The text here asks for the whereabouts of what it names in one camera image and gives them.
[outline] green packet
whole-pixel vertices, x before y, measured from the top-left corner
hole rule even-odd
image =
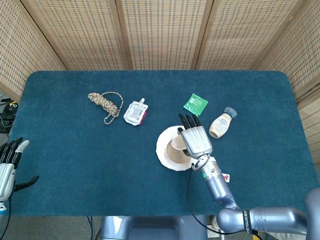
[[[207,106],[208,101],[195,95],[192,93],[189,100],[186,102],[186,104],[183,106],[184,109],[187,109],[189,112],[193,113],[197,117],[200,116],[200,114],[203,112],[205,107]]]

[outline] woven screen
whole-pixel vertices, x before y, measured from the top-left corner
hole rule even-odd
[[[65,70],[44,41],[13,0],[0,1],[0,82],[15,100],[31,73]]]
[[[190,69],[206,0],[122,0],[133,69]]]
[[[310,0],[257,67],[286,73],[296,92],[320,74],[320,1]]]
[[[23,0],[68,70],[123,70],[108,0]]]
[[[250,69],[296,0],[215,0],[197,69]]]
[[[320,96],[300,111],[306,139],[315,164],[320,163]]]

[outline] cup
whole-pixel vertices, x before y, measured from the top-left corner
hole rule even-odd
[[[186,156],[183,150],[187,149],[181,135],[171,139],[165,149],[166,156],[177,164],[185,164],[191,160],[190,156]]]
[[[177,150],[187,149],[185,141],[181,135],[174,137],[171,141],[171,145],[174,149],[177,149]]]

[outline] rope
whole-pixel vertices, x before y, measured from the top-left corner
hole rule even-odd
[[[119,96],[119,98],[121,99],[121,105],[120,105],[119,109],[112,101],[110,101],[104,97],[104,95],[107,95],[107,94],[115,94],[115,95]],[[103,110],[105,110],[109,113],[109,115],[104,118],[104,123],[107,125],[111,124],[112,121],[116,117],[119,116],[122,105],[124,104],[124,99],[122,98],[122,96],[119,93],[114,92],[114,91],[107,91],[102,94],[99,94],[96,92],[89,93],[88,98],[90,99],[91,102],[95,103],[95,105],[101,106],[103,108]],[[112,116],[112,119],[109,122],[107,122],[107,119],[110,116]]]

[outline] black cable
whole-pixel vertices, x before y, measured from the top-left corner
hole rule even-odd
[[[90,219],[91,219],[91,226],[92,226],[92,239],[91,240],[94,240],[94,237],[95,237],[95,225],[94,225],[94,220],[93,220],[92,216],[90,217]]]
[[[100,235],[101,235],[101,228],[100,228],[100,230],[96,233],[94,240],[99,240]]]
[[[4,128],[11,128],[11,127],[14,125],[14,124],[12,123],[11,125],[5,126],[4,120],[2,119],[2,116],[1,116],[1,115],[0,115],[0,120],[1,120],[2,126],[3,126]]]
[[[8,229],[9,223],[10,223],[10,219],[11,219],[11,197],[9,197],[9,217],[8,217],[8,221],[6,222],[6,226],[4,229],[4,232],[2,234],[2,236],[0,237],[0,240],[2,240],[6,234],[6,231]]]
[[[91,238],[90,238],[90,240],[94,240],[94,229],[92,227],[92,222],[90,221],[90,218],[88,216],[86,217],[86,219],[88,219],[88,222],[89,222],[90,228],[91,228]]]
[[[195,214],[192,212],[190,204],[189,204],[189,187],[190,187],[190,182],[191,182],[191,175],[192,175],[193,170],[190,169],[190,175],[189,175],[189,181],[188,181],[188,186],[186,188],[186,204],[188,205],[189,211],[191,213],[191,215],[194,217],[194,219],[205,229],[214,232],[216,234],[221,234],[221,235],[231,235],[231,234],[236,234],[236,233],[240,233],[240,232],[244,232],[244,231],[235,231],[235,232],[219,232],[219,231],[215,231],[209,227],[207,227],[206,225],[204,225],[202,222],[200,222],[200,220],[195,216]],[[258,234],[253,234],[255,235],[259,240],[263,240]]]

